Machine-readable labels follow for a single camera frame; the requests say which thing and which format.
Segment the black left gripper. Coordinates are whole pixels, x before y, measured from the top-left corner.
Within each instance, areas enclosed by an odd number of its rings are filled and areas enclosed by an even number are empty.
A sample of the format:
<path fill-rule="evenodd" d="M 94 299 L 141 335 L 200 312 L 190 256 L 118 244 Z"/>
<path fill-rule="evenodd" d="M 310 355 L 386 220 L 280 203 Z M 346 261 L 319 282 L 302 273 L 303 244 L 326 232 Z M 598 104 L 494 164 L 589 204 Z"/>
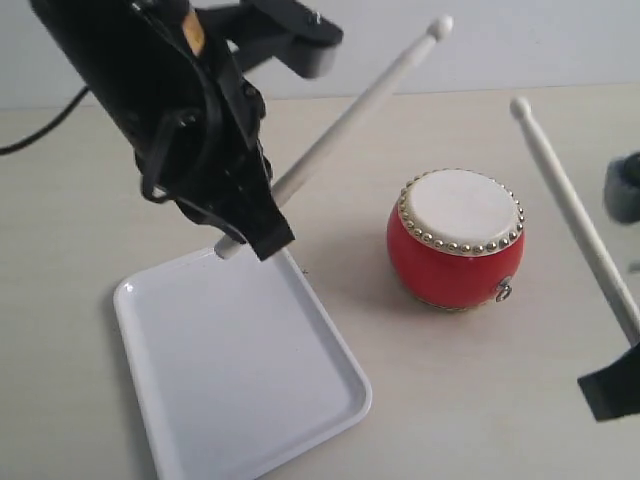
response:
<path fill-rule="evenodd" d="M 140 192 L 152 203 L 175 203 L 193 223 L 226 232 L 265 261 L 295 236 L 273 197 L 259 140 L 264 100 L 225 42 L 207 40 L 194 53 L 169 30 L 158 34 L 185 61 L 195 96 L 165 108 L 148 152 L 137 154 Z"/>

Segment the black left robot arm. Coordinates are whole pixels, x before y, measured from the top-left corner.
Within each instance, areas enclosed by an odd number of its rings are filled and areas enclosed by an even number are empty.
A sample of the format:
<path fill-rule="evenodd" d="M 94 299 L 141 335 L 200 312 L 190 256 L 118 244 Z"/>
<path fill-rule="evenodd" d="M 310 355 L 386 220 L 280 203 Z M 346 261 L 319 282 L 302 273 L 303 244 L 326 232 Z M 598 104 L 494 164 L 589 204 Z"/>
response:
<path fill-rule="evenodd" d="M 259 139 L 265 102 L 185 1 L 34 1 L 31 9 L 132 146 L 142 197 L 172 202 L 268 259 L 294 234 Z"/>

